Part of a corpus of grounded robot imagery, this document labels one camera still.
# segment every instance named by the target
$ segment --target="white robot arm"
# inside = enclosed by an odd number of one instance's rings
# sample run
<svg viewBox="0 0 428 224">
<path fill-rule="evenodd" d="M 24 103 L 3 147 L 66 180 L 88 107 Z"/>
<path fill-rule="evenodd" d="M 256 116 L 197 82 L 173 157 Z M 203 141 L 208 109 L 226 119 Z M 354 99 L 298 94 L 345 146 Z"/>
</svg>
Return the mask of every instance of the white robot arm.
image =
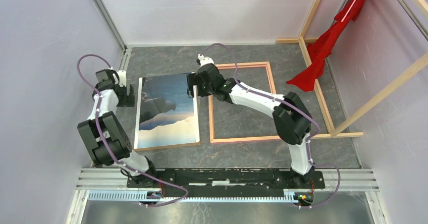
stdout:
<svg viewBox="0 0 428 224">
<path fill-rule="evenodd" d="M 250 91 L 259 92 L 271 98 L 283 99 L 310 115 L 297 94 L 291 92 L 287 95 L 272 94 L 252 88 L 242 82 L 240 82 L 242 85 L 240 86 L 232 78 L 225 79 L 211 58 L 199 55 L 197 62 L 201 65 L 198 72 L 188 76 L 188 93 L 191 97 L 194 97 L 193 85 L 197 85 L 198 93 L 202 97 L 213 95 L 220 101 L 244 105 L 266 114 L 274 120 L 281 139 L 288 143 L 291 153 L 291 169 L 301 176 L 313 170 L 306 153 L 306 141 L 310 131 L 309 120 L 278 101 Z"/>
<path fill-rule="evenodd" d="M 102 97 L 101 105 L 99 106 L 99 121 L 102 133 L 114 155 L 120 162 L 137 168 L 142 172 L 155 172 L 150 160 L 132 150 L 128 135 L 115 115 L 117 107 L 132 107 L 135 105 L 134 85 L 129 85 L 129 94 L 127 94 L 126 71 L 106 69 L 96 72 L 96 77 L 98 79 L 96 88 L 100 91 L 101 96 L 98 96 L 95 92 L 93 93 L 94 107 L 92 112 L 86 121 L 79 123 L 77 126 L 92 161 L 95 165 L 117 165 L 102 143 L 95 126 L 97 104 L 99 98 Z M 130 178 L 139 175 L 136 172 L 128 172 L 128 174 L 131 176 Z"/>
</svg>

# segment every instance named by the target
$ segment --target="red cloth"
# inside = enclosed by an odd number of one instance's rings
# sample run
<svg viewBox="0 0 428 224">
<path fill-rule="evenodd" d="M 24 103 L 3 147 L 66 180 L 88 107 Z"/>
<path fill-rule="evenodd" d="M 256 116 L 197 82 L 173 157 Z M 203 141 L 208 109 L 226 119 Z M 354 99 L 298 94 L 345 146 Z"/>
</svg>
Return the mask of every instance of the red cloth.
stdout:
<svg viewBox="0 0 428 224">
<path fill-rule="evenodd" d="M 300 74 L 296 75 L 292 80 L 287 81 L 287 84 L 294 84 L 303 91 L 313 90 L 315 79 L 320 77 L 324 72 L 324 59 L 332 54 L 336 41 L 339 39 L 343 30 L 345 30 L 348 23 L 358 18 L 365 0 L 356 0 L 344 21 L 341 22 L 353 2 L 354 0 L 349 2 L 345 8 L 335 16 L 334 19 L 336 23 L 328 31 L 319 37 L 313 44 L 308 44 L 307 49 L 312 64 Z"/>
</svg>

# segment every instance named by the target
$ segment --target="gray floor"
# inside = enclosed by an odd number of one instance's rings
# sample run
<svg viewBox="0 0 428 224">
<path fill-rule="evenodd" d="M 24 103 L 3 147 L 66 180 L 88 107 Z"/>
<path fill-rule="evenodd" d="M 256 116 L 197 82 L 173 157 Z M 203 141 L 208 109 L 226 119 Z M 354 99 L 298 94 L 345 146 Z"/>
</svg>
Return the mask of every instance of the gray floor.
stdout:
<svg viewBox="0 0 428 224">
<path fill-rule="evenodd" d="M 185 73 L 196 71 L 198 53 L 205 46 L 171 46 L 133 48 L 128 64 L 128 83 L 137 85 L 139 77 Z M 305 63 L 297 44 L 230 46 L 239 63 L 269 61 L 277 93 L 296 92 L 306 104 L 312 117 L 326 133 L 325 123 L 314 92 L 303 92 L 285 82 L 305 69 Z M 205 53 L 216 64 L 232 63 L 223 48 L 212 48 Z M 224 70 L 231 77 L 232 70 Z M 269 91 L 264 69 L 242 69 L 239 79 L 252 87 Z M 338 125 L 345 120 L 330 71 L 327 66 L 319 79 L 333 122 Z M 215 102 L 216 138 L 270 136 L 275 134 L 272 120 L 243 106 Z M 136 107 L 119 108 L 119 121 L 133 142 Z M 199 102 L 199 126 L 201 145 L 162 150 L 144 151 L 156 167 L 290 167 L 291 159 L 287 144 L 281 141 L 231 143 L 211 145 L 208 129 L 208 100 Z M 352 139 L 317 139 L 311 142 L 315 163 L 335 163 L 339 167 L 359 167 Z"/>
</svg>

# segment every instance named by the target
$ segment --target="landscape painting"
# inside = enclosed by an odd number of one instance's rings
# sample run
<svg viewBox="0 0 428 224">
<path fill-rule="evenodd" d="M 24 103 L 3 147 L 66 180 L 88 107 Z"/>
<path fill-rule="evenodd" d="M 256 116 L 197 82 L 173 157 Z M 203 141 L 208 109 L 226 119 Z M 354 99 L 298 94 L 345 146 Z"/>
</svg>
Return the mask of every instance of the landscape painting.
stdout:
<svg viewBox="0 0 428 224">
<path fill-rule="evenodd" d="M 199 145 L 197 113 L 187 74 L 140 78 L 134 150 Z"/>
</svg>

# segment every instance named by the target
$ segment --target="lavender wall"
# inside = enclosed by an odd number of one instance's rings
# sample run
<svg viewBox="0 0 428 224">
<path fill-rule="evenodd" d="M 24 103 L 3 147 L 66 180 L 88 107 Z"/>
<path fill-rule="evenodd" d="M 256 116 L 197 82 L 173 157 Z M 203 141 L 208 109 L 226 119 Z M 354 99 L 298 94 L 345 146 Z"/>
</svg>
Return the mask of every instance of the lavender wall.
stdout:
<svg viewBox="0 0 428 224">
<path fill-rule="evenodd" d="M 330 57 L 347 116 L 427 51 L 428 42 L 396 0 L 367 0 Z M 374 170 L 392 223 L 426 223 L 428 218 L 423 211 L 428 198 L 427 89 L 425 68 L 350 127 L 364 132 L 355 142 L 363 164 Z"/>
<path fill-rule="evenodd" d="M 90 163 L 77 124 L 91 90 L 76 61 L 117 66 L 121 51 L 92 0 L 0 0 L 0 11 L 0 222 L 64 223 Z M 94 82 L 102 63 L 83 64 Z"/>
<path fill-rule="evenodd" d="M 319 36 L 343 0 L 323 0 L 308 36 Z M 296 38 L 313 0 L 103 0 L 132 45 L 274 43 Z"/>
</svg>

